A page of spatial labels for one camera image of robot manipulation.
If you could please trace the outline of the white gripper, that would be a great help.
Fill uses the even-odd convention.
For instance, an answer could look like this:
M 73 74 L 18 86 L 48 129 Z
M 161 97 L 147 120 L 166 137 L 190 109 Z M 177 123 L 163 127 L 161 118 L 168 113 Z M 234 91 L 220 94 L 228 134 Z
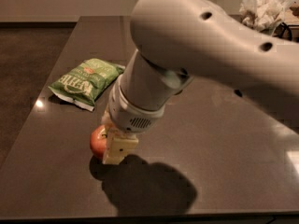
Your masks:
M 107 133 L 107 147 L 102 160 L 103 164 L 118 165 L 131 154 L 138 145 L 135 134 L 150 129 L 164 114 L 164 106 L 155 111 L 148 111 L 130 103 L 121 90 L 120 75 L 113 85 L 108 106 L 103 113 L 101 123 L 110 125 L 112 122 L 121 131 L 110 129 Z

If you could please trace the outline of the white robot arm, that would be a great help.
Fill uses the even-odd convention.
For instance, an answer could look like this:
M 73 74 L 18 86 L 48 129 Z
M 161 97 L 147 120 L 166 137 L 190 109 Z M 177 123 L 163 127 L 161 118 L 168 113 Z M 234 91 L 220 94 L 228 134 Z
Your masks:
M 299 44 L 251 30 L 207 0 L 139 0 L 130 31 L 136 50 L 102 117 L 105 164 L 120 163 L 195 76 L 241 91 L 298 128 Z

